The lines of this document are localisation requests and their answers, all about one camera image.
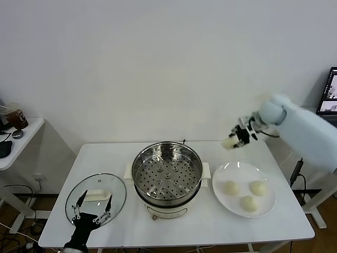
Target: stainless steel steamer basket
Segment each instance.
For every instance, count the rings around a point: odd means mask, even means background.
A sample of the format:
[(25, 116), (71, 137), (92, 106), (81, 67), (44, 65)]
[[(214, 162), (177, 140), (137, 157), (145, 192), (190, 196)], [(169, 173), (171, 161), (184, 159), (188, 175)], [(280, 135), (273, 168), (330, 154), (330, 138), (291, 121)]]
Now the stainless steel steamer basket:
[(140, 152), (132, 178), (147, 203), (170, 208), (190, 201), (201, 185), (202, 162), (194, 150), (176, 142), (159, 142)]

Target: white table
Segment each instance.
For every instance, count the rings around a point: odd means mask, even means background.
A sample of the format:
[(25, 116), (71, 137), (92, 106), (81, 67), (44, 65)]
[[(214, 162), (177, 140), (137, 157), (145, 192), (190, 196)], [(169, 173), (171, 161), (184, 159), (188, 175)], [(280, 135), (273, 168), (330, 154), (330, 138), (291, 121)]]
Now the white table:
[[(74, 231), (65, 215), (66, 199), (73, 187), (96, 173), (112, 173), (123, 178), (128, 162), (150, 143), (85, 144), (65, 181), (48, 222), (39, 239), (44, 248), (62, 248)], [(133, 186), (127, 183), (127, 198), (120, 214), (110, 223), (91, 233), (89, 248), (164, 247), (250, 244), (273, 242), (263, 251), (272, 252), (290, 240), (314, 237), (315, 233), (286, 179), (262, 141), (245, 148), (226, 151), (219, 142), (187, 142), (211, 174), (227, 161), (246, 161), (265, 173), (275, 184), (277, 203), (265, 217), (248, 219), (224, 208), (211, 189), (201, 188), (193, 208), (179, 218), (153, 221)]]
[[(15, 162), (17, 157), (21, 154), (21, 152), (25, 149), (27, 144), (30, 142), (30, 140), (34, 137), (34, 135), (38, 132), (38, 130), (41, 128), (41, 126), (44, 123), (43, 118), (27, 118), (27, 121), (29, 125), (23, 129), (24, 135), (20, 139), (13, 139), (12, 136), (10, 136), (7, 140), (13, 141), (12, 150), (9, 156), (1, 158), (0, 159), (0, 171), (7, 170), (11, 167), (11, 165)], [(12, 133), (16, 129), (10, 128), (6, 130), (5, 132)], [(7, 137), (7, 134), (0, 135), (0, 141), (4, 140)], [(8, 188), (5, 188), (3, 184), (0, 183), (0, 207), (4, 202), (7, 202), (12, 207), (14, 207), (16, 210), (18, 210), (21, 214), (17, 217), (15, 222), (12, 225), (12, 228), (17, 230), (20, 228), (23, 220), (29, 217), (34, 218), (35, 213), (30, 208), (34, 202), (35, 198), (33, 198), (30, 201), (30, 206), (26, 205), (22, 201), (19, 200), (16, 196), (14, 196)], [(47, 213), (44, 211), (39, 212), (36, 214), (38, 218), (47, 218)]]

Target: white plate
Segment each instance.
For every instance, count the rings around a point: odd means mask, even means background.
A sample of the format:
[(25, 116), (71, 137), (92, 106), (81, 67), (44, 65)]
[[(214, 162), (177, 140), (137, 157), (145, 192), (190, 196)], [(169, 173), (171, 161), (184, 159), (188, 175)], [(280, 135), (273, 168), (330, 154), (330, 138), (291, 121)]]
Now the white plate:
[[(238, 196), (232, 197), (224, 193), (224, 184), (228, 180), (239, 184), (240, 193)], [(266, 196), (256, 196), (249, 190), (249, 183), (256, 180), (267, 184), (268, 194)], [(244, 162), (227, 163), (216, 170), (212, 182), (214, 193), (220, 203), (237, 215), (247, 218), (262, 217), (268, 214), (276, 204), (276, 192), (273, 183), (264, 172), (251, 164)], [(256, 212), (246, 212), (241, 208), (240, 199), (247, 195), (255, 197), (258, 201), (260, 207)]]

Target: cup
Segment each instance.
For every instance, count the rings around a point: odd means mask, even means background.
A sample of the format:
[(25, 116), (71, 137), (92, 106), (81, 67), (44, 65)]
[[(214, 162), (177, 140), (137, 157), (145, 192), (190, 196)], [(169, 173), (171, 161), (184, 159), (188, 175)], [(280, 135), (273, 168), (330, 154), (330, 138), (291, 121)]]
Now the cup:
[(21, 130), (28, 126), (28, 121), (17, 103), (4, 106), (7, 108), (0, 107), (0, 116), (3, 116), (14, 128)]

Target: steamed bun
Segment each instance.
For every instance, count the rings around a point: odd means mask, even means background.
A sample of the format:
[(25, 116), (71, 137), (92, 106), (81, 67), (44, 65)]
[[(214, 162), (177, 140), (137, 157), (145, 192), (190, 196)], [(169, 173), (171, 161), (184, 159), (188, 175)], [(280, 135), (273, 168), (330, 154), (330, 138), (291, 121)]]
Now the steamed bun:
[(240, 186), (232, 180), (229, 180), (225, 183), (223, 187), (225, 194), (230, 196), (237, 196), (240, 192)]
[(240, 199), (240, 206), (246, 212), (255, 212), (259, 208), (259, 203), (252, 196), (245, 196)]
[(268, 187), (262, 181), (253, 181), (249, 184), (250, 191), (259, 197), (266, 196), (268, 194)]

